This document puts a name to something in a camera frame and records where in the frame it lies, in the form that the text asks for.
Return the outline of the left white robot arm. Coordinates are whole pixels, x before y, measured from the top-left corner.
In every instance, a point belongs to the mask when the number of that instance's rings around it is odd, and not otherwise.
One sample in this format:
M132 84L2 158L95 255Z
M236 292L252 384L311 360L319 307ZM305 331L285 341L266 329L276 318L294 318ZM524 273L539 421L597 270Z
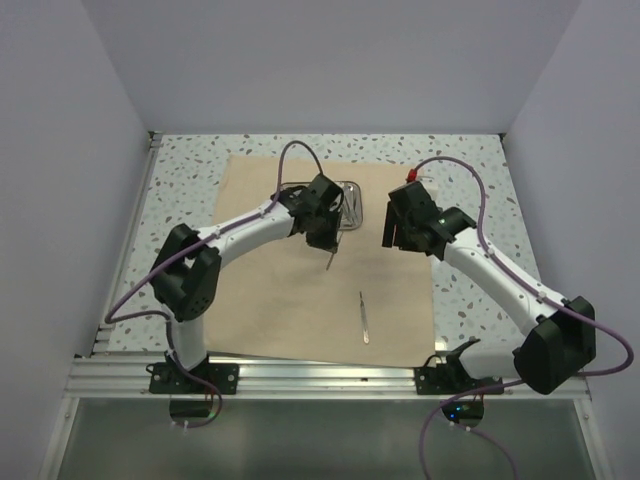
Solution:
M270 242L303 234L312 248L335 253L344 191L323 174L280 188L257 208L229 221L193 229L174 227L158 254L150 285L166 317L172 379L185 392L208 379L203 317L213 304L221 271Z

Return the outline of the beige cloth wrap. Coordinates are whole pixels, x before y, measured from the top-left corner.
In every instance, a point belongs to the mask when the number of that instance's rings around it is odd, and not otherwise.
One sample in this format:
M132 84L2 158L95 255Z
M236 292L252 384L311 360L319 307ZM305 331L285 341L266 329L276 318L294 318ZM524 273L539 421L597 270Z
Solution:
M324 173L357 183L364 221L345 233L331 268L330 253L301 235L268 243L225 267L204 316L212 352L334 363L416 367L435 351L432 275L421 254L381 244L388 194L407 167L327 161L295 155L229 159L213 219L222 222L265 201L274 182L307 182ZM359 312L363 292L370 333L365 345Z

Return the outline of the steel scalpel handle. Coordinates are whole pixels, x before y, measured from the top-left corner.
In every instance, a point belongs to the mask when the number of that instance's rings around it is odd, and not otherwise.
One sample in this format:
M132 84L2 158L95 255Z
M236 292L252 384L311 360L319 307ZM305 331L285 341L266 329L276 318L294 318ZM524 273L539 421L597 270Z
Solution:
M370 333L369 333L369 325L367 319L366 312L366 304L364 300L364 295L362 291L359 291L359 312L360 312L360 320L363 334L363 342L365 345L370 344Z
M336 254L337 254L337 250L336 250L335 252L332 252L332 253L331 253L331 255L330 255L330 257L329 257L329 260L328 260L328 263L327 263L327 265L326 265L326 271L328 271L328 270L331 268L332 263L333 263L333 261L334 261L334 259L335 259Z

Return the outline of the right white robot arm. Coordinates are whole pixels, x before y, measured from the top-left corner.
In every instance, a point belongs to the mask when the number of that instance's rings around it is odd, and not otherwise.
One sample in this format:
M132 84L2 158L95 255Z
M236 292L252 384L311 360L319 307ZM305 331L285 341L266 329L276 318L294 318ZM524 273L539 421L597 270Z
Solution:
M439 208L421 183L407 183L388 197L383 246L456 268L500 306L522 336L513 346L470 339L440 362L427 363L428 380L464 393L493 377L518 378L547 395L595 358L595 310L586 299L568 300L535 285L486 240L476 221L457 207Z

